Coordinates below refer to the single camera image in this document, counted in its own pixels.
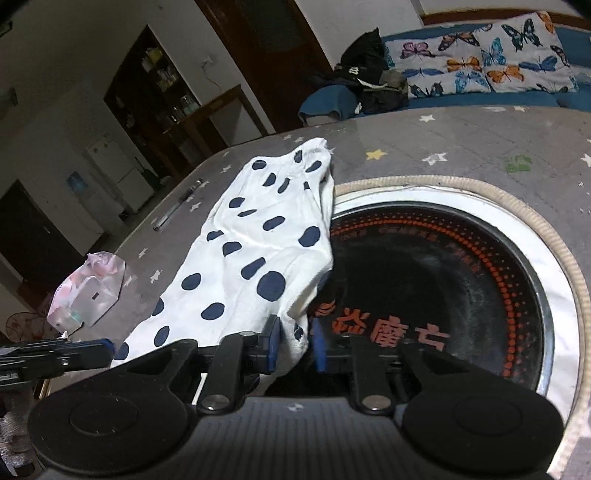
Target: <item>butterfly print pillow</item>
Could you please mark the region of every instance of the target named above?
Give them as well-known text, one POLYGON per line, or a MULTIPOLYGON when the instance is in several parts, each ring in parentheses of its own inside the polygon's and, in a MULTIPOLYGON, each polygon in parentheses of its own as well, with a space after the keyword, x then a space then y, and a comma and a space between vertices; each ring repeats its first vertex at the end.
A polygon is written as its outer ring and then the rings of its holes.
POLYGON ((550 15, 533 12, 498 20, 474 31, 480 44, 482 71, 496 92, 568 92, 576 90, 550 15))

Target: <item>white star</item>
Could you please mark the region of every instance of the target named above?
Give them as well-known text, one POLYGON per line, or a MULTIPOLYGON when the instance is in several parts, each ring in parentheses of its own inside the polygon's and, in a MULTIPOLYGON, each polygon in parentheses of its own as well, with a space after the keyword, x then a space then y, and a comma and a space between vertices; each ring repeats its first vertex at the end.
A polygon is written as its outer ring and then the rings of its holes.
POLYGON ((156 270, 154 272, 154 275, 152 275, 150 277, 150 283, 154 283, 156 280, 158 280, 158 278, 159 278, 159 276, 160 276, 161 273, 162 273, 162 270, 156 270))
POLYGON ((429 166, 432 167, 438 161, 447 161, 447 158, 445 158, 445 155, 447 155, 446 152, 434 153, 434 154, 429 155, 427 158, 424 158, 423 161, 426 161, 429 164, 429 166))
POLYGON ((124 286, 124 287, 128 287, 128 286, 129 286, 129 284, 130 284, 131 282, 133 282, 133 281, 134 281, 136 278, 137 278, 136 276, 134 276, 134 275, 130 275, 130 276, 127 278, 127 280, 125 280, 125 283, 123 284, 123 286, 124 286))

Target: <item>silver bolt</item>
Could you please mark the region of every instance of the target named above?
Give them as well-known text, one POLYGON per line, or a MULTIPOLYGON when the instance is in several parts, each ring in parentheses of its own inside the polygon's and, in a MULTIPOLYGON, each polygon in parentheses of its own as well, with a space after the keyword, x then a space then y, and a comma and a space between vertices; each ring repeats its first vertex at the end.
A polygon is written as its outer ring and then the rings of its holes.
POLYGON ((361 401, 361 403, 363 406, 373 411, 385 410, 392 404, 390 399, 383 395, 368 395, 361 401))
POLYGON ((225 395, 208 395, 203 399, 201 405, 208 410, 220 410, 230 404, 230 399, 225 395))

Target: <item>dark brown door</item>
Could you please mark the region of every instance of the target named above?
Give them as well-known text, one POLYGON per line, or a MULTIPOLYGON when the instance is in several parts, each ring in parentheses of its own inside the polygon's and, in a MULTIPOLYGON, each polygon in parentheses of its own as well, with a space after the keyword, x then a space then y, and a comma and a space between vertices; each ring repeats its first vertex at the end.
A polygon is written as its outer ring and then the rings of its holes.
POLYGON ((84 261, 19 181, 0 198, 0 232, 0 253, 45 292, 53 292, 84 261))
POLYGON ((277 132, 302 126, 297 112, 330 64, 294 0, 195 0, 277 132))

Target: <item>dark blue polka dot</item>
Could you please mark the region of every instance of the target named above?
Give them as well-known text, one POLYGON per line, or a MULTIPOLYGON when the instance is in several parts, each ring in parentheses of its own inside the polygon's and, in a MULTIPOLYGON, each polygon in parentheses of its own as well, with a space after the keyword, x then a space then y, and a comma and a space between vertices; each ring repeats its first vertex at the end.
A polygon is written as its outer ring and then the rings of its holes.
POLYGON ((322 275, 322 277, 320 278, 320 281, 318 282, 318 291, 320 291, 324 288, 324 285, 326 284, 326 281, 330 278, 331 273, 332 273, 332 270, 329 270, 324 275, 322 275))
POLYGON ((279 215, 263 223, 262 229, 268 232, 269 230, 273 230, 276 226, 280 226, 283 222, 285 222, 285 217, 279 215))
POLYGON ((244 202, 243 197, 236 197, 235 199, 230 200, 230 204, 228 205, 230 208, 238 208, 244 202))
POLYGON ((299 342, 302 336, 304 335, 304 329, 300 327, 297 323, 294 325, 294 337, 299 342))
POLYGON ((253 214, 253 213, 255 213, 255 212, 256 212, 256 210, 246 210, 246 211, 244 211, 244 212, 240 212, 240 213, 238 214, 238 216, 239 216, 239 217, 247 217, 247 216, 249 216, 249 215, 251 215, 251 214, 253 214))
POLYGON ((125 360, 129 355, 129 345, 123 342, 123 345, 119 348, 117 355, 115 355, 115 360, 125 360))
POLYGON ((211 242, 212 240, 215 240, 218 236, 222 236, 223 232, 221 230, 215 230, 213 232, 209 232, 207 234, 207 241, 211 242))
POLYGON ((195 290, 201 283, 201 274, 194 273, 193 275, 189 275, 181 282, 181 288, 183 290, 195 290))
POLYGON ((271 270, 265 273, 256 286, 256 292, 268 301, 278 300, 285 291, 285 278, 279 272, 271 270))
POLYGON ((154 307, 154 311, 152 312, 152 317, 161 313, 164 310, 164 300, 158 299, 156 306, 154 307))
POLYGON ((246 267, 240 270, 240 275, 242 275, 244 280, 250 280, 252 277, 254 277, 258 269, 265 264, 265 262, 266 260, 263 257, 257 258, 254 262, 249 263, 246 267))
POLYGON ((277 179, 277 175, 275 175, 274 173, 270 173, 269 176, 267 177, 267 179, 265 180, 265 183, 263 183, 262 185, 264 187, 270 187, 271 185, 273 185, 275 183, 277 179))
POLYGON ((277 189, 277 193, 283 193, 286 190, 286 188, 287 188, 287 186, 289 184, 290 184, 290 179, 283 180, 283 183, 281 184, 281 187, 279 187, 277 189))
POLYGON ((163 346, 164 342, 168 338, 168 334, 170 333, 170 327, 164 326, 160 330, 156 332, 154 336, 154 346, 163 346))
POLYGON ((203 320, 215 320, 223 315, 223 311, 226 307, 223 303, 212 303, 209 307, 201 312, 201 318, 203 320))
POLYGON ((223 244, 222 253, 224 257, 227 257, 229 254, 234 253, 236 250, 240 250, 242 245, 239 242, 227 242, 223 244))
POLYGON ((310 165, 306 169, 306 173, 310 173, 311 171, 318 170, 322 166, 322 162, 320 160, 316 160, 312 165, 310 165))
POLYGON ((317 226, 309 226, 298 242, 302 247, 311 247, 320 240, 320 229, 317 226))
POLYGON ((255 162, 252 164, 252 169, 253 170, 260 170, 262 168, 265 168, 267 166, 267 162, 264 160, 255 160, 255 162))

